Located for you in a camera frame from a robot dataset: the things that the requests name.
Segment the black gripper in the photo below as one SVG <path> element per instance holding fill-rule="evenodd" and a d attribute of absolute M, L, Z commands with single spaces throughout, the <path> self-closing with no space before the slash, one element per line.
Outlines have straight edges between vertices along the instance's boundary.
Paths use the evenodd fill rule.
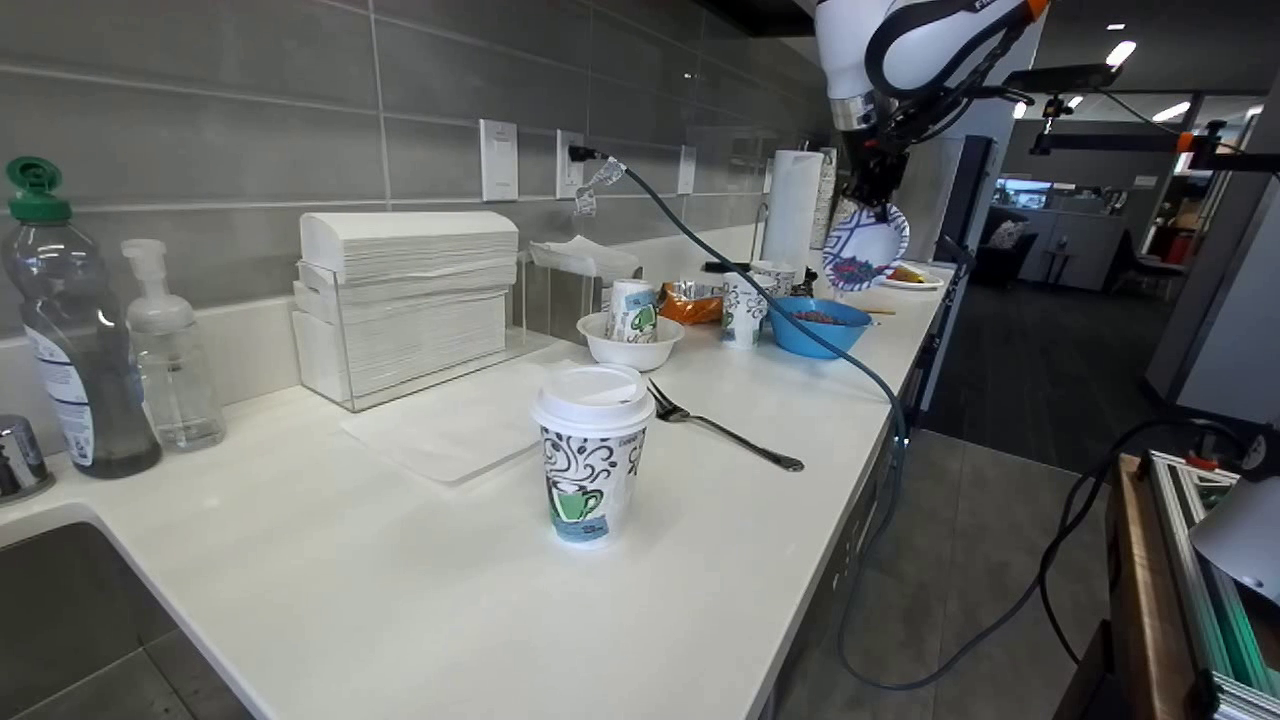
<path fill-rule="evenodd" d="M 884 208 L 905 181 L 914 127 L 905 116 L 870 122 L 846 120 L 841 139 L 853 163 L 853 198 Z"/>

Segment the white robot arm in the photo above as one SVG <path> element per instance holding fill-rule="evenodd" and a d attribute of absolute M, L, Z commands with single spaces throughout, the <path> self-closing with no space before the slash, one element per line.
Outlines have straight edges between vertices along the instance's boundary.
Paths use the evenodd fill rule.
<path fill-rule="evenodd" d="M 853 198 L 889 208 L 907 153 L 965 112 L 1046 0 L 815 0 Z"/>

